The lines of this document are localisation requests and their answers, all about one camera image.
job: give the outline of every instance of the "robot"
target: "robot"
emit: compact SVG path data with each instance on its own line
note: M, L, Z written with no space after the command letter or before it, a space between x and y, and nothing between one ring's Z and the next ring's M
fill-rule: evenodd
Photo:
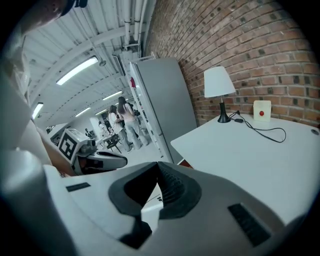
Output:
M292 228L231 181L184 166L146 162L60 178L27 151L5 157L1 196L48 255L266 255ZM163 209L151 233L141 209L156 184Z
M99 150L94 139L76 129L64 130L58 149L77 175L112 171L128 163L121 154Z

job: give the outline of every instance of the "ceiling beam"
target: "ceiling beam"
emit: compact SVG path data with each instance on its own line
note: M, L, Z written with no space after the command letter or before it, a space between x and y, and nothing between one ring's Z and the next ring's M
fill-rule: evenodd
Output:
M134 31L134 25L130 26L130 31ZM146 25L142 26L142 31L146 29ZM94 37L92 37L90 40L94 46L97 46L103 42L110 41L111 39L115 39L118 37L124 36L126 33L125 27L119 27L116 29L112 29L109 31L106 31L104 33L98 34ZM72 61L74 58L78 57L83 52L89 50L92 45L89 40L86 40L76 47L74 47L71 51L66 53L64 56L62 56L49 70L48 72L42 77L40 82L38 83L37 87L35 88L32 95L30 95L29 101L31 104L35 102L37 99L39 93L46 88L46 86L49 85L50 80L52 76L54 76L57 72L59 72L65 65L67 65L70 61Z

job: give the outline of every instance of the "white plastic surface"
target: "white plastic surface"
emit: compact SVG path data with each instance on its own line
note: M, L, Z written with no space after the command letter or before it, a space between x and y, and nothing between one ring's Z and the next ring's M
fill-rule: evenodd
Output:
M244 123L218 123L216 117L171 144L194 169L234 182L288 224L309 210L319 191L320 135L311 132L316 128L301 123L242 116L255 128L283 128L286 140L276 143ZM284 138L281 130L263 134Z

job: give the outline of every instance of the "black vent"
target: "black vent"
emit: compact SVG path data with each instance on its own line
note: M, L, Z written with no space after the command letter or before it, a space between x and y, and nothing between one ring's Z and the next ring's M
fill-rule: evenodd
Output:
M252 243L253 247L260 245L270 238L270 233L260 225L241 203L231 205L228 209Z

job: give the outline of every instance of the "white robot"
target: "white robot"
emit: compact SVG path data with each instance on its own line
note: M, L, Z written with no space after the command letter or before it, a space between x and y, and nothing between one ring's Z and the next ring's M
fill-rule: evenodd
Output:
M99 150L96 141L76 129L65 129L58 149L77 175L112 171L127 165L121 154Z

